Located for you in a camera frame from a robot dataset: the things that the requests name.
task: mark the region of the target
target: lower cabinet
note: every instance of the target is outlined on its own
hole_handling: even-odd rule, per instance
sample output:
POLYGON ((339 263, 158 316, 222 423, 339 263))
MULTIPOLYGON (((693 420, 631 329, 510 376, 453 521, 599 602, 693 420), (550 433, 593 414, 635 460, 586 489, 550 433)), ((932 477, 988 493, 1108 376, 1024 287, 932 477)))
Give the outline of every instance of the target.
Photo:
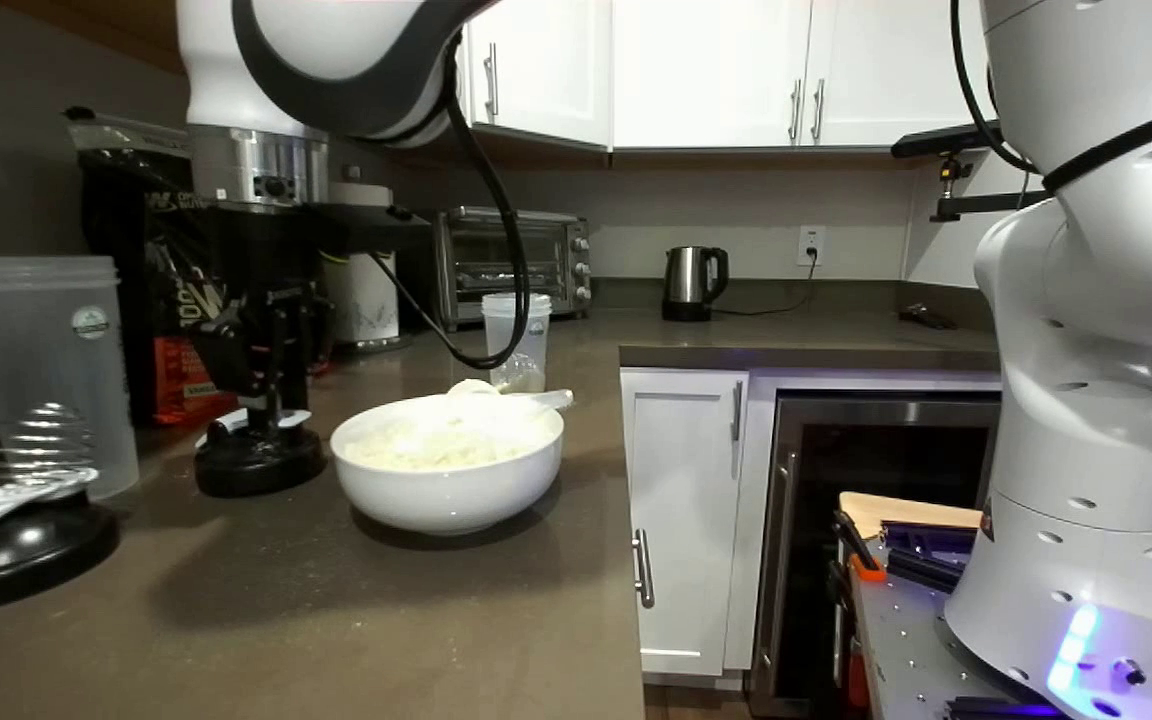
POLYGON ((618 372, 649 675, 729 666, 742 396, 742 372, 618 372))

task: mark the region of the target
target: white cabinet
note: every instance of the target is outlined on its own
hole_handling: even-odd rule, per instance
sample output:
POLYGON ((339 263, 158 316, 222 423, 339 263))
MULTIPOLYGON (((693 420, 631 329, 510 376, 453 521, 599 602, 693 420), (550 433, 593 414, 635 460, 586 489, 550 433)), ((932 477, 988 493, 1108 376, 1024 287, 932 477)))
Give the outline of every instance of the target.
POLYGON ((618 372, 643 670, 729 666, 742 392, 742 372, 618 372))
MULTIPOLYGON (((948 0, 617 0, 617 146, 891 142, 968 122, 948 0)), ((962 42, 983 93, 978 2, 962 42)))
POLYGON ((613 0, 504 0, 463 28, 473 129, 599 142, 613 135, 613 0))
POLYGON ((617 0, 617 146, 788 142, 812 0, 617 0))

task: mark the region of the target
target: oven door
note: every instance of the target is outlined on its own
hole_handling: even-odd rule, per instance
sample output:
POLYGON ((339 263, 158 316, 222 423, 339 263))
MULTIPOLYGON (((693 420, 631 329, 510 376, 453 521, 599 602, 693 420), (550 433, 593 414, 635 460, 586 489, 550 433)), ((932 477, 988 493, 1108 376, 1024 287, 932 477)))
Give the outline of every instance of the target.
POLYGON ((832 717, 834 502, 877 493, 978 502, 1001 423, 997 392, 780 392, 761 576, 755 670, 762 717, 832 717))

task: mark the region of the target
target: wall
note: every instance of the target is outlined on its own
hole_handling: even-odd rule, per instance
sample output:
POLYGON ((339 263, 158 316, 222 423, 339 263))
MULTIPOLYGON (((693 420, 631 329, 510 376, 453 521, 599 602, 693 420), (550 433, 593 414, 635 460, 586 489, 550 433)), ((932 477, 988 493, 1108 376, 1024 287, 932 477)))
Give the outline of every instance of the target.
MULTIPOLYGON (((458 161, 389 150, 376 179, 412 207, 487 203, 458 161)), ((805 279, 799 223, 823 223, 815 279, 902 279, 912 237, 932 210, 932 163, 877 150, 693 150, 693 155, 504 155, 495 161, 520 207, 562 207, 593 223, 595 275, 658 275, 673 242, 721 242, 734 279, 805 279)))
POLYGON ((65 109, 178 122, 183 78, 0 7, 0 250, 78 250, 65 109))

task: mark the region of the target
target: upper cabinet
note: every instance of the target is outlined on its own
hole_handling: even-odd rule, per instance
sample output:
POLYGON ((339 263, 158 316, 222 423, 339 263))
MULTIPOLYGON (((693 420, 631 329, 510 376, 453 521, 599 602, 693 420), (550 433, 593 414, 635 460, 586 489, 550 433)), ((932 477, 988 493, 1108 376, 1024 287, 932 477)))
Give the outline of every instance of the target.
POLYGON ((91 42, 178 70, 175 0, 0 0, 91 42))
POLYGON ((613 139, 613 0, 498 0, 463 28, 458 105, 473 129, 613 139))
MULTIPOLYGON (((948 0, 617 0, 617 146, 834 146, 968 122, 948 0)), ((978 2, 962 0, 983 77, 978 2)))

